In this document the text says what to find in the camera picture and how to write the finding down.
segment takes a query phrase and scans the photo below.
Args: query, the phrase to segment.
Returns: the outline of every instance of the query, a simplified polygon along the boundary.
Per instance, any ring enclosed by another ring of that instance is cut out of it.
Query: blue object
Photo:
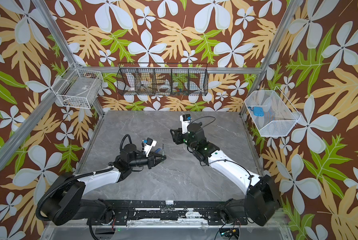
[[[253,108],[253,114],[257,117],[263,117],[264,113],[263,113],[263,108],[261,107],[254,107]]]

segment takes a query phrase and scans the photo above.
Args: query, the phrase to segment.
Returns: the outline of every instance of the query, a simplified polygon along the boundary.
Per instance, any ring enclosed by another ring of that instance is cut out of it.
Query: basket divider
[[[190,91],[190,69],[187,69],[187,90]]]

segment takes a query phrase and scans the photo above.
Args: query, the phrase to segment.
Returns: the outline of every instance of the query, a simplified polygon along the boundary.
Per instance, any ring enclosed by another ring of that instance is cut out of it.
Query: gray marble tabletop
[[[179,116],[191,114],[193,119],[214,116],[215,122],[205,127],[208,141],[219,146],[231,159],[248,170],[257,172],[243,122],[238,113],[230,112],[172,112],[172,111],[109,111],[81,173],[99,170],[119,155],[119,144],[125,134],[141,150],[143,139],[150,137],[167,159],[152,169],[132,172],[124,181],[109,184],[83,196],[85,199],[125,200],[191,200],[226,201],[243,198],[239,188],[217,170],[205,166],[187,151],[186,145],[172,141],[170,129],[181,127]],[[200,121],[203,125],[212,118]]]

